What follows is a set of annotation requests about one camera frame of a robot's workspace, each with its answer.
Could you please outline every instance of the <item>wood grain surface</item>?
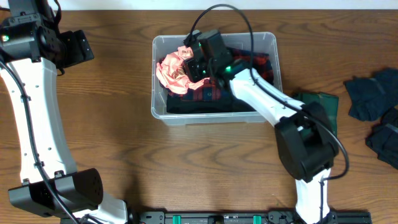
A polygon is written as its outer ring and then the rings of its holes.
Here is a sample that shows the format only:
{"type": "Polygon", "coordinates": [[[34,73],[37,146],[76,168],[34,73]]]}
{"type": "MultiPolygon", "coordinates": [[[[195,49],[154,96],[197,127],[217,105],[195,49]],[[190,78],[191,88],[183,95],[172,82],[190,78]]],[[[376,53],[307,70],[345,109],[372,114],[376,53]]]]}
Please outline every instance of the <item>wood grain surface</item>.
{"type": "MultiPolygon", "coordinates": [[[[57,92],[65,135],[80,170],[99,170],[104,189],[139,211],[259,211],[293,208],[295,182],[280,163],[270,124],[168,127],[150,113],[152,40],[187,34],[200,11],[63,12],[61,30],[85,31],[95,59],[67,69],[57,92]]],[[[351,170],[329,183],[337,210],[369,210],[398,223],[398,170],[364,142],[377,122],[348,116],[343,86],[398,67],[398,11],[246,11],[254,31],[275,34],[284,91],[340,97],[338,137],[351,170]]],[[[0,12],[2,18],[8,16],[0,12]]],[[[247,32],[232,11],[211,12],[200,30],[247,32]]],[[[0,223],[58,223],[11,206],[20,149],[11,101],[0,82],[0,223]]],[[[344,168],[340,154],[332,174],[344,168]]]]}

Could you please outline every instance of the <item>green cloth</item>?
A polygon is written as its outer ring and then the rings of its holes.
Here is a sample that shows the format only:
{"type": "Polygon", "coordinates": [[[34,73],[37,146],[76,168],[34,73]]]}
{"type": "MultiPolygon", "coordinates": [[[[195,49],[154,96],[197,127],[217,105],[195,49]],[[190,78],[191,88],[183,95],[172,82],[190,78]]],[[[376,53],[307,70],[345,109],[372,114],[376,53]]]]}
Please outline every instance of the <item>green cloth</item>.
{"type": "MultiPolygon", "coordinates": [[[[324,107],[326,114],[328,115],[331,124],[331,130],[333,131],[333,134],[337,136],[337,96],[332,96],[326,93],[297,93],[293,96],[293,98],[296,100],[300,100],[305,104],[309,104],[312,102],[317,102],[321,104],[324,107]]],[[[310,130],[303,130],[303,135],[306,136],[306,134],[308,134],[307,132],[309,133],[310,130]]]]}

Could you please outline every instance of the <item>pink cloth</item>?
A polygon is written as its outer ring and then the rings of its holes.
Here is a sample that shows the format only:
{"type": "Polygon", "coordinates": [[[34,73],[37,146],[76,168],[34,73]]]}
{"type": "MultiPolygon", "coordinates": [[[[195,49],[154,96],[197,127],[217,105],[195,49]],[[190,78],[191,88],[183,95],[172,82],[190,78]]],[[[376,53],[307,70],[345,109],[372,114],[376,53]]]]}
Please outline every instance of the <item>pink cloth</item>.
{"type": "Polygon", "coordinates": [[[193,83],[182,68],[182,62],[192,57],[192,49],[185,46],[179,47],[177,52],[168,54],[162,64],[156,64],[156,77],[160,83],[177,94],[186,94],[188,88],[196,90],[203,86],[205,80],[209,78],[204,78],[199,82],[193,83]]]}

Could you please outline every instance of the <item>fabric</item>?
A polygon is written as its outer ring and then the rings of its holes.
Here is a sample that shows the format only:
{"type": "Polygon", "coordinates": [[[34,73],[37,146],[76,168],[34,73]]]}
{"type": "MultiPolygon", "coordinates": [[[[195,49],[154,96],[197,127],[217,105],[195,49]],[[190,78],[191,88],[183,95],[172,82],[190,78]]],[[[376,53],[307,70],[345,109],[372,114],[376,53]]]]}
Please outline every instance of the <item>fabric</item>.
{"type": "Polygon", "coordinates": [[[184,95],[170,91],[166,110],[174,114],[254,111],[248,104],[236,99],[228,90],[219,89],[211,80],[205,80],[201,88],[188,90],[184,95]]]}
{"type": "Polygon", "coordinates": [[[373,133],[366,138],[377,158],[398,169],[398,110],[390,109],[381,121],[373,128],[373,133]]]}
{"type": "MultiPolygon", "coordinates": [[[[338,97],[332,96],[326,93],[296,93],[293,96],[293,99],[300,100],[305,104],[309,104],[312,102],[317,102],[321,104],[326,114],[328,115],[328,119],[331,124],[331,130],[333,134],[337,135],[337,111],[338,111],[338,97]]],[[[302,131],[303,135],[306,136],[310,130],[304,129],[302,131]]]]}
{"type": "MultiPolygon", "coordinates": [[[[229,48],[234,60],[239,58],[249,61],[250,51],[229,48]]],[[[274,84],[274,72],[268,54],[255,53],[253,68],[270,84],[274,84]]],[[[254,111],[244,101],[236,99],[228,90],[220,89],[211,80],[204,80],[203,86],[188,90],[186,94],[169,91],[166,110],[168,113],[229,113],[254,111]]]]}
{"type": "MultiPolygon", "coordinates": [[[[234,60],[243,59],[247,62],[250,61],[250,50],[239,50],[228,47],[232,52],[234,60]]],[[[265,53],[253,53],[253,68],[257,70],[257,73],[265,79],[271,85],[274,85],[274,71],[272,70],[271,61],[269,60],[269,54],[265,53]]]]}
{"type": "Polygon", "coordinates": [[[192,49],[182,46],[178,48],[178,51],[168,54],[162,63],[158,62],[156,64],[156,77],[160,83],[178,94],[186,94],[189,88],[196,90],[201,87],[208,78],[193,83],[182,68],[182,62],[191,57],[193,57],[192,49]]]}
{"type": "Polygon", "coordinates": [[[360,121],[375,121],[398,104],[398,70],[387,68],[374,78],[354,78],[345,82],[351,97],[349,115],[360,121]]]}

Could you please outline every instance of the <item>plastic storage bin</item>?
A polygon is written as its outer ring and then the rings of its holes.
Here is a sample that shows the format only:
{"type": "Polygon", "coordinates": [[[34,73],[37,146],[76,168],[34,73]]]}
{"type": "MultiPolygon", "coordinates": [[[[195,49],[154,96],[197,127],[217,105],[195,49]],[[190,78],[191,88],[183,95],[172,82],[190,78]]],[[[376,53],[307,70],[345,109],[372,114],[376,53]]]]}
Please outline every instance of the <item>plastic storage bin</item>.
{"type": "MultiPolygon", "coordinates": [[[[275,35],[270,32],[256,32],[254,51],[269,54],[274,70],[274,86],[282,91],[279,59],[275,35]]],[[[236,49],[250,50],[250,33],[222,34],[225,44],[236,49]]],[[[239,113],[203,113],[203,114],[170,114],[166,112],[167,90],[159,85],[156,77],[156,63],[167,54],[177,51],[183,45],[186,35],[160,35],[152,43],[152,115],[161,119],[166,125],[184,125],[196,123],[247,122],[262,123],[266,120],[258,112],[239,113]]]]}

